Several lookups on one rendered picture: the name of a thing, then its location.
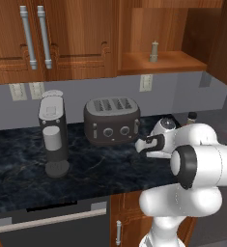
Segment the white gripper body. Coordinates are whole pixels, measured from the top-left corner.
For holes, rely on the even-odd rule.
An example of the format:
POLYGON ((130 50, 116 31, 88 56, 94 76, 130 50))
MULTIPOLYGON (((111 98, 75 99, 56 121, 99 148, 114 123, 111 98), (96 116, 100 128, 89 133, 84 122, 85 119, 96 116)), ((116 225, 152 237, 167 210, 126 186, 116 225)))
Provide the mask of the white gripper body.
POLYGON ((135 143, 135 149, 138 153, 147 149, 148 147, 149 147, 149 144, 147 144, 146 141, 142 139, 138 139, 135 143))

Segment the wooden base cabinet door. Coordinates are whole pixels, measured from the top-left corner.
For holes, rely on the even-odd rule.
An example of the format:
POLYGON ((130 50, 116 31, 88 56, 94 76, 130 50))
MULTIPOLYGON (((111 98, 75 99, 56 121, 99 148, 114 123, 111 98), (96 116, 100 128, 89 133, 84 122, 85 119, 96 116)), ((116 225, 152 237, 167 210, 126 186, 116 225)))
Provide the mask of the wooden base cabinet door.
POLYGON ((152 226, 153 218, 140 209, 141 192, 128 192, 110 196, 110 247, 138 247, 152 226), (121 244, 116 245, 117 220, 122 222, 121 244))

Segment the open wooden cabinet door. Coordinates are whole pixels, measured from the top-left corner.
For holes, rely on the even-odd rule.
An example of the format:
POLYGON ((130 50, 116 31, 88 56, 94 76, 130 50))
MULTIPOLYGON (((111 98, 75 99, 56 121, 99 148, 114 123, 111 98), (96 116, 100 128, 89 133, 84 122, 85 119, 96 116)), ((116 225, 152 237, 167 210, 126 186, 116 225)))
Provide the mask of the open wooden cabinet door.
POLYGON ((223 1, 207 72, 227 85, 227 0, 223 1))

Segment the dark grey four-slot toaster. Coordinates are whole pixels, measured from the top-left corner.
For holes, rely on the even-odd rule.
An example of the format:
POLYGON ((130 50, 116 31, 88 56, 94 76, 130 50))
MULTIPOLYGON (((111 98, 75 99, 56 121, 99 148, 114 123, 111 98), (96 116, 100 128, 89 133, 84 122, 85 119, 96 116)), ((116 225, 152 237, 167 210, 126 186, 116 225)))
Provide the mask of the dark grey four-slot toaster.
POLYGON ((140 108, 126 96, 89 100, 84 106, 84 132, 96 146, 112 146, 135 140, 140 127, 140 108))

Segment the dark-capped condiment bottle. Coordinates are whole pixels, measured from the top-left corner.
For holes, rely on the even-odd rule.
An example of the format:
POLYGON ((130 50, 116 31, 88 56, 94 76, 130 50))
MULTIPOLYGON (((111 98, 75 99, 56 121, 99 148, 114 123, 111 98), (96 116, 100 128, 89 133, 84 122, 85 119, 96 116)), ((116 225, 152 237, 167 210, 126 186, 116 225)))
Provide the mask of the dark-capped condiment bottle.
POLYGON ((197 113, 196 112, 189 112, 187 115, 187 124, 194 124, 197 120, 197 113))

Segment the black and grey coffee machine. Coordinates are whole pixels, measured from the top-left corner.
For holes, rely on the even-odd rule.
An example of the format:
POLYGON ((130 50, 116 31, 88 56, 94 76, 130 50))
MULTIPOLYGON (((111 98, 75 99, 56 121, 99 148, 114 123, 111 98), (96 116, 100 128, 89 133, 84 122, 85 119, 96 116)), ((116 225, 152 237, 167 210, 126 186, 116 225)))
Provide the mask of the black and grey coffee machine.
POLYGON ((39 108, 47 163, 45 171, 51 178, 63 177, 69 170, 69 141, 63 92, 50 90, 42 94, 39 108))

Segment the grey pepper shaker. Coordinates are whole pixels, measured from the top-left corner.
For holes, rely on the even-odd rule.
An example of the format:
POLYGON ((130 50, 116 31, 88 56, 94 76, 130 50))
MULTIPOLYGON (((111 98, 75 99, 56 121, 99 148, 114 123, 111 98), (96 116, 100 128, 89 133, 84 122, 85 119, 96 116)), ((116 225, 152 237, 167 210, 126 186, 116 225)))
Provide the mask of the grey pepper shaker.
POLYGON ((157 47, 158 47, 158 42, 153 41, 152 42, 152 52, 150 54, 150 62, 152 63, 157 62, 157 47))

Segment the beige wall outlet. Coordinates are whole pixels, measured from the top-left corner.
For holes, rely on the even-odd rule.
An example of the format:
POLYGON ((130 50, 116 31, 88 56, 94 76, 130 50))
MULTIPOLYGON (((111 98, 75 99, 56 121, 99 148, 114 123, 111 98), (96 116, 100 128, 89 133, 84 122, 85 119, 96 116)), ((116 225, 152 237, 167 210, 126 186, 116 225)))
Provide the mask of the beige wall outlet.
POLYGON ((32 99, 40 99, 44 93, 43 82, 32 82, 29 84, 32 99))
POLYGON ((10 84, 10 91, 13 101, 26 100, 27 95, 25 92, 25 87, 23 83, 10 84))
POLYGON ((153 76, 151 74, 142 74, 140 78, 140 92, 150 92, 153 85, 153 76))

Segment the open wooden wall cabinet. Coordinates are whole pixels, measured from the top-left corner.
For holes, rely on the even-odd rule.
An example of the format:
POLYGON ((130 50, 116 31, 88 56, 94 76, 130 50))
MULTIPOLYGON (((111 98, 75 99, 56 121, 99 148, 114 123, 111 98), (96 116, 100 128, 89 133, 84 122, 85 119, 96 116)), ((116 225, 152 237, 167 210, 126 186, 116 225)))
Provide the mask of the open wooden wall cabinet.
POLYGON ((224 0, 120 0, 118 73, 201 71, 224 0), (150 62, 157 41, 157 62, 150 62))

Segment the wooden wall cabinet door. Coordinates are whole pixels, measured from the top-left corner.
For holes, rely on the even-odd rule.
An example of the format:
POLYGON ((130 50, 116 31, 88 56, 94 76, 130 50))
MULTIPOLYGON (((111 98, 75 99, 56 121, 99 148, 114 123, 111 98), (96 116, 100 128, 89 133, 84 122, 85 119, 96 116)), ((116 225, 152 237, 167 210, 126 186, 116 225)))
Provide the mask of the wooden wall cabinet door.
POLYGON ((36 0, 0 0, 0 84, 44 81, 36 0), (30 66, 20 6, 26 6, 37 69, 30 66))
POLYGON ((117 74, 118 0, 40 0, 51 68, 47 81, 117 74))

